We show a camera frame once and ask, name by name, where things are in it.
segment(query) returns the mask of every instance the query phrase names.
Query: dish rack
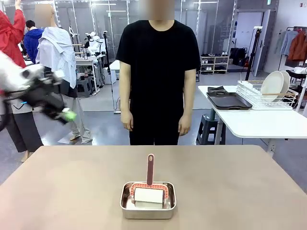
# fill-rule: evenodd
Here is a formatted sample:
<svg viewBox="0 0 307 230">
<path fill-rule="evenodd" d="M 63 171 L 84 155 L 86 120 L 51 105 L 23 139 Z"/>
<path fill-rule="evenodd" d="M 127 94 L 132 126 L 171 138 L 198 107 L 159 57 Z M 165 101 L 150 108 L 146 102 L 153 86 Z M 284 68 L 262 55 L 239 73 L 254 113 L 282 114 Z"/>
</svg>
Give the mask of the dish rack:
<svg viewBox="0 0 307 230">
<path fill-rule="evenodd" d="M 286 94 L 260 92 L 263 81 L 238 81 L 237 94 L 250 102 L 254 110 L 292 110 L 298 93 L 288 89 Z"/>
</svg>

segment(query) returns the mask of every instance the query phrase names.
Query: person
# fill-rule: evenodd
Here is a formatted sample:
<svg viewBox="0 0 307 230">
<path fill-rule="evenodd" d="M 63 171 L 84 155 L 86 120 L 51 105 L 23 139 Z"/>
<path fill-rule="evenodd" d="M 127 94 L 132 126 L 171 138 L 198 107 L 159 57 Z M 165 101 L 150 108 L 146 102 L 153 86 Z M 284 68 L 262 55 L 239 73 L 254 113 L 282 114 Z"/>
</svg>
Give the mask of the person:
<svg viewBox="0 0 307 230">
<path fill-rule="evenodd" d="M 25 62 L 18 44 L 24 37 L 25 19 L 20 8 L 21 0 L 15 2 L 14 24 L 0 11 L 0 50 L 10 57 L 18 66 L 24 68 Z M 26 104 L 21 104 L 19 100 L 12 102 L 12 113 L 7 130 L 17 148 L 18 152 L 25 152 L 22 162 L 24 162 L 31 152 L 35 152 L 43 145 L 37 131 L 33 118 L 32 108 Z"/>
<path fill-rule="evenodd" d="M 38 52 L 38 40 L 42 37 L 44 30 L 37 29 L 35 27 L 35 22 L 32 20 L 28 20 L 25 25 L 28 29 L 28 32 L 24 36 L 24 47 L 28 53 L 29 58 L 35 64 L 35 59 Z"/>
<path fill-rule="evenodd" d="M 76 119 L 69 122 L 73 134 L 70 141 L 81 137 L 82 144 L 86 144 L 93 138 L 90 130 L 84 124 L 83 110 L 77 95 L 76 60 L 71 38 L 66 30 L 56 25 L 53 7 L 48 4 L 41 7 L 45 21 L 49 21 L 49 26 L 45 28 L 39 39 L 36 63 L 41 64 L 48 71 L 63 70 L 64 75 L 59 93 L 67 107 L 77 114 Z"/>
<path fill-rule="evenodd" d="M 148 2 L 149 20 L 129 24 L 118 47 L 121 121 L 131 145 L 177 145 L 191 126 L 199 49 L 173 19 L 174 0 Z"/>
</svg>

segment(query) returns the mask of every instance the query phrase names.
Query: beige table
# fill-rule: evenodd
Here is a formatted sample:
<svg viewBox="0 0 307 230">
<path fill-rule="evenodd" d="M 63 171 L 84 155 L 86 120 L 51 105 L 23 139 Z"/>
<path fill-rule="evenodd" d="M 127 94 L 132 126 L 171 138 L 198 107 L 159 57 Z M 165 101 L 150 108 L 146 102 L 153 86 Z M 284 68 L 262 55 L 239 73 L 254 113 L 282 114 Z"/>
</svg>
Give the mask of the beige table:
<svg viewBox="0 0 307 230">
<path fill-rule="evenodd" d="M 122 186 L 175 185 L 170 220 L 126 220 Z M 0 230 L 305 230 L 307 195 L 256 146 L 41 147 L 0 186 Z"/>
</svg>

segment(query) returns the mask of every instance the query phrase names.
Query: black pants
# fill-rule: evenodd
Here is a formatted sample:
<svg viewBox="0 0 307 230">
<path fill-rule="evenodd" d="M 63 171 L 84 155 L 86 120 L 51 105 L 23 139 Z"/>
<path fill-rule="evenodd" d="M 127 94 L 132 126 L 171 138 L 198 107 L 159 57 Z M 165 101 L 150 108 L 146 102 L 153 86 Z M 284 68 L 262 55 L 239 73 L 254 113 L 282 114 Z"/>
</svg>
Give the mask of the black pants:
<svg viewBox="0 0 307 230">
<path fill-rule="evenodd" d="M 33 113 L 9 114 L 10 120 L 6 129 L 18 152 L 35 152 L 43 146 L 33 118 Z"/>
<path fill-rule="evenodd" d="M 133 117 L 133 130 L 130 132 L 131 145 L 177 145 L 179 119 L 168 118 L 144 120 Z"/>
</svg>

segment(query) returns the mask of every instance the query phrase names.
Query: metal tray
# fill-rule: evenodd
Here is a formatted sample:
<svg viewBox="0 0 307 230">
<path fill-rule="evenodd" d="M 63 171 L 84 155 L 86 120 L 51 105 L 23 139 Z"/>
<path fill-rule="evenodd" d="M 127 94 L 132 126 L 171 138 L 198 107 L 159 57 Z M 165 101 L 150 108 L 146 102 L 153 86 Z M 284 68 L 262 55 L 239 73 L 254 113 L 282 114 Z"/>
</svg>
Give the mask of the metal tray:
<svg viewBox="0 0 307 230">
<path fill-rule="evenodd" d="M 171 219 L 176 208 L 176 194 L 173 184 L 170 182 L 154 182 L 155 184 L 165 184 L 169 190 L 169 198 L 166 206 L 163 209 L 139 209 L 132 203 L 130 195 L 130 188 L 133 183 L 140 182 L 127 182 L 123 186 L 120 196 L 120 207 L 123 211 L 123 216 L 126 219 Z"/>
<path fill-rule="evenodd" d="M 220 110 L 247 110 L 252 106 L 235 92 L 208 92 L 208 99 Z"/>
</svg>

